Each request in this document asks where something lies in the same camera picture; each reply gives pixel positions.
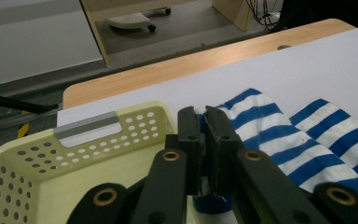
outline perforated basket wall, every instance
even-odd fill
[[[158,102],[117,111],[122,131],[64,147],[53,130],[0,147],[0,224],[66,223],[80,199],[106,182],[145,177],[165,134],[176,128]]]

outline white table surface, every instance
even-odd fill
[[[320,97],[358,118],[358,28],[64,109],[57,123],[61,126],[146,101],[164,102],[176,118],[183,107],[220,105],[249,88],[271,97],[288,117]]]

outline wall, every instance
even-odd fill
[[[79,0],[0,0],[0,84],[101,58]]]

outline metal rod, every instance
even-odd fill
[[[0,96],[0,106],[18,109],[18,110],[24,110],[32,113],[43,113],[47,112],[49,110],[55,109],[58,107],[58,105],[36,105],[31,104],[23,101],[18,101],[14,99],[9,99],[7,97]]]

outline screw hole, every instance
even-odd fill
[[[97,206],[106,206],[114,202],[117,198],[117,191],[114,189],[102,189],[94,196],[94,204]]]
[[[340,188],[329,188],[327,189],[327,196],[337,202],[341,203],[343,205],[354,205],[356,204],[356,199],[351,195],[349,192],[347,192],[345,189]]]
[[[304,212],[294,211],[292,217],[296,223],[302,223],[302,224],[310,223],[310,216],[308,216]]]
[[[165,221],[165,214],[160,211],[150,213],[148,221],[150,224],[162,224]]]
[[[260,161],[261,155],[255,151],[247,151],[245,152],[245,158],[249,161]]]
[[[162,155],[162,158],[165,161],[177,161],[179,159],[179,154],[174,151],[166,152]]]

